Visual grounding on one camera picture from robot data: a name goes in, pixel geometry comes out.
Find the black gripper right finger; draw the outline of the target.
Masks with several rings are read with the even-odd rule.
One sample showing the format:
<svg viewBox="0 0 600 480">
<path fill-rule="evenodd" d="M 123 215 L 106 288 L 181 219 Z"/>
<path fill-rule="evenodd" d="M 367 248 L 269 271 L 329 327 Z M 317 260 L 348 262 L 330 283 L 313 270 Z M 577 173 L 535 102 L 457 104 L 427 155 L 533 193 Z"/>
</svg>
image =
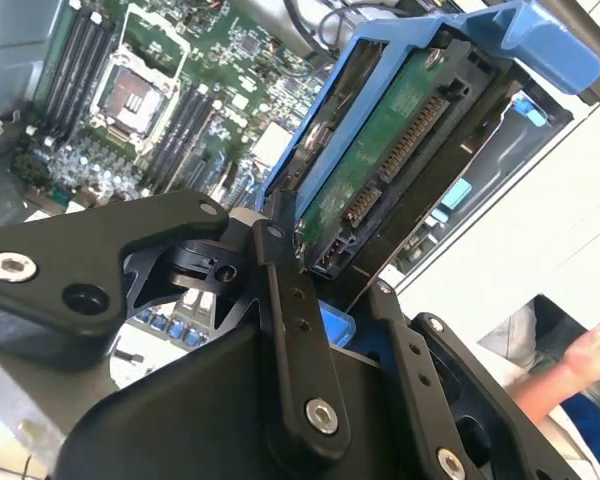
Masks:
<svg viewBox="0 0 600 480">
<path fill-rule="evenodd" d="M 437 316 L 404 317 L 395 291 L 367 291 L 372 341 L 396 388 L 410 479 L 574 479 L 575 471 Z"/>
</svg>

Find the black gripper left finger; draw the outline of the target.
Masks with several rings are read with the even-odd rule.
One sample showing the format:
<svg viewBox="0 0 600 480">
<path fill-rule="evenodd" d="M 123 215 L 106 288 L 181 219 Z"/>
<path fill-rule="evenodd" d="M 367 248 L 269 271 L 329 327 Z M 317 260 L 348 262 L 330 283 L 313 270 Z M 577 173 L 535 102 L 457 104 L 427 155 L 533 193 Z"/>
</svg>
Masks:
<svg viewBox="0 0 600 480">
<path fill-rule="evenodd" d="M 246 225 L 184 190 L 0 227 L 0 352 L 87 370 L 129 318 L 193 287 L 216 297 L 203 346 L 211 343 L 245 292 L 254 239 L 288 240 L 302 275 L 295 203 L 293 192 L 278 191 L 267 215 Z"/>
</svg>

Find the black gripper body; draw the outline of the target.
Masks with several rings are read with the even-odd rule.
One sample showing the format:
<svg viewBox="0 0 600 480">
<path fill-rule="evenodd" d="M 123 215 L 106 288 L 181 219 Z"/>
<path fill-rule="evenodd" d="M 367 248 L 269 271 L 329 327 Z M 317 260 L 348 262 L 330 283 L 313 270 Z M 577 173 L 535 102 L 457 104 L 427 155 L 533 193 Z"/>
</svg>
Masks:
<svg viewBox="0 0 600 480">
<path fill-rule="evenodd" d="M 286 239 L 251 243 L 226 332 L 93 407 L 58 479 L 407 479 L 421 475 L 410 360 L 421 338 L 378 290 L 345 353 Z"/>
</svg>

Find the person's hand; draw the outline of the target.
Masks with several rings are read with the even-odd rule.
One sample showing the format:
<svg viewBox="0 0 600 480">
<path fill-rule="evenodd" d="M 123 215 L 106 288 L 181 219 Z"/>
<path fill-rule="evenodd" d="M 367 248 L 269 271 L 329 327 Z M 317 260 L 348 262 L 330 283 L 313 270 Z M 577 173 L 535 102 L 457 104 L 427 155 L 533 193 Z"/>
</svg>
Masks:
<svg viewBox="0 0 600 480">
<path fill-rule="evenodd" d="M 600 381 L 600 323 L 567 348 L 561 364 L 580 388 Z"/>
</svg>

